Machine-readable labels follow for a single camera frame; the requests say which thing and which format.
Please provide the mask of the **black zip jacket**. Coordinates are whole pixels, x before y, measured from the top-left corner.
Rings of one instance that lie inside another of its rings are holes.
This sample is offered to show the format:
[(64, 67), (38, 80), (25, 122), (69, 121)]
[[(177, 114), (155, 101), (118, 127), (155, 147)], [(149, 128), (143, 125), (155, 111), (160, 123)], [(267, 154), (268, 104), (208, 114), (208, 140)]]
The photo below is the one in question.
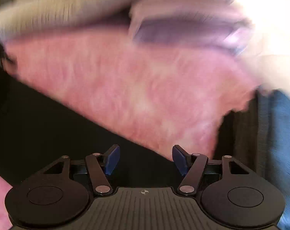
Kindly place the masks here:
[[(111, 132), (62, 103), (18, 80), (16, 59), (0, 44), (0, 176), (9, 184), (25, 178), (62, 155), (81, 159), (121, 148), (121, 159), (111, 176), (117, 186), (175, 185), (180, 175), (171, 159)], [(231, 143), (223, 117), (217, 138)]]

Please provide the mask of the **pink rose bedspread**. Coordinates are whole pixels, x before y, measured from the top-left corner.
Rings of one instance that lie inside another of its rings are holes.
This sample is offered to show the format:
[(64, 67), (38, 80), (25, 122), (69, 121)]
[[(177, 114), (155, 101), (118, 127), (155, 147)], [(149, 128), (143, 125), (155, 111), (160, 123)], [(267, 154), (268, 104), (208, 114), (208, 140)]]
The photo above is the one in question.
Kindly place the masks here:
[(258, 81), (219, 49), (140, 45), (125, 26), (34, 34), (5, 44), (19, 81), (107, 130), (171, 159), (212, 157), (223, 117)]

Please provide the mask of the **folded blue jeans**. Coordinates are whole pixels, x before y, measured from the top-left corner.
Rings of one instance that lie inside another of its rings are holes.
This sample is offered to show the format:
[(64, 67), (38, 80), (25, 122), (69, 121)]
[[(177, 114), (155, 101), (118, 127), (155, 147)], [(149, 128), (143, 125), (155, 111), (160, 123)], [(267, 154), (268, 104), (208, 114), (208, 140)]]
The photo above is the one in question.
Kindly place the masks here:
[(290, 229), (290, 98), (280, 90), (258, 96), (257, 172), (284, 195), (278, 227)]

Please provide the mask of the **lilac pillow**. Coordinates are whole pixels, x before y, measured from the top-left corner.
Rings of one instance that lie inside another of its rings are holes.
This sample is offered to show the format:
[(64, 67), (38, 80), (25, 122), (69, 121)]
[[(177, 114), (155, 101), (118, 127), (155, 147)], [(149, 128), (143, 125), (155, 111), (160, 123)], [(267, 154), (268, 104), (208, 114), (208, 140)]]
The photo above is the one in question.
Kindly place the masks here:
[(240, 9), (226, 0), (139, 0), (130, 9), (137, 42), (224, 48), (237, 55), (252, 37)]

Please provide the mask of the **grey striped duvet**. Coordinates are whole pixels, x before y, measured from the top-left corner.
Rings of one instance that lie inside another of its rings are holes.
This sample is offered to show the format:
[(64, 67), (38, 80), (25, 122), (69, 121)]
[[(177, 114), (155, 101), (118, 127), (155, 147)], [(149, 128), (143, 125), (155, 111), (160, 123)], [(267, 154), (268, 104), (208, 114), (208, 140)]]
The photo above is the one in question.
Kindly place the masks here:
[(25, 33), (99, 20), (134, 1), (136, 0), (16, 0), (0, 7), (0, 41)]

